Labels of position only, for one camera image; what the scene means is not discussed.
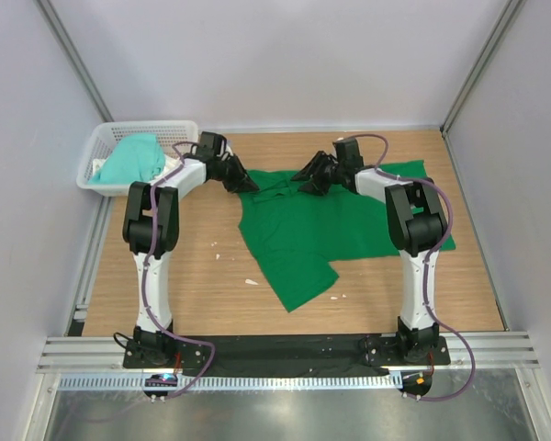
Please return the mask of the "green t shirt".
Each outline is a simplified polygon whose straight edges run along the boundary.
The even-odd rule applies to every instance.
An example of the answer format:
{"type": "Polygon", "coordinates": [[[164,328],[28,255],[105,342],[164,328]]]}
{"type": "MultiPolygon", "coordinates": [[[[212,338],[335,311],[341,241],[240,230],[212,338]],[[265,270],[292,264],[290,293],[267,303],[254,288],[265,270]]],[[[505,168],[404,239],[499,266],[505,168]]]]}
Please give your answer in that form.
{"type": "Polygon", "coordinates": [[[287,311],[332,287],[333,261],[398,254],[388,234],[382,186],[366,180],[357,195],[334,185],[325,196],[300,191],[293,172],[252,170],[256,193],[242,193],[239,228],[287,311]]]}

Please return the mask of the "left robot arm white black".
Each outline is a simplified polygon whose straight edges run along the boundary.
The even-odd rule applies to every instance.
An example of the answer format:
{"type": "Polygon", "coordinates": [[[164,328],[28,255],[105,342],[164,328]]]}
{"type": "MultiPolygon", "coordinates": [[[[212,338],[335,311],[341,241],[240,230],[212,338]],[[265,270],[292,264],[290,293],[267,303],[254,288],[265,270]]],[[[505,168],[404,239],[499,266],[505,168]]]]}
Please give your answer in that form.
{"type": "Polygon", "coordinates": [[[230,193],[253,193],[259,186],[221,134],[203,131],[197,141],[172,146],[176,166],[150,183],[129,186],[122,237],[134,259],[139,283],[139,312],[125,344],[125,368],[167,368],[178,344],[191,344],[173,331],[169,303],[169,269],[179,238],[179,203],[209,180],[230,193]]]}

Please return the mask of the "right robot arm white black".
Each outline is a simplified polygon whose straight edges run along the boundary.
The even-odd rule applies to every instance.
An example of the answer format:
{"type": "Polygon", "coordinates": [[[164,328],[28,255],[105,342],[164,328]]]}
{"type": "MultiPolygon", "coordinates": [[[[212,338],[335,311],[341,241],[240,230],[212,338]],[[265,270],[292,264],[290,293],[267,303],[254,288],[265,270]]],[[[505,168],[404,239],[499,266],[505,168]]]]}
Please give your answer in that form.
{"type": "Polygon", "coordinates": [[[292,179],[300,192],[324,196],[339,185],[385,204],[389,239],[402,263],[402,305],[395,350],[408,364],[429,364],[439,345],[440,323],[434,312],[434,271],[438,254],[451,235],[453,210],[431,178],[382,169],[381,155],[366,165],[359,136],[333,143],[334,153],[318,151],[292,179]]]}

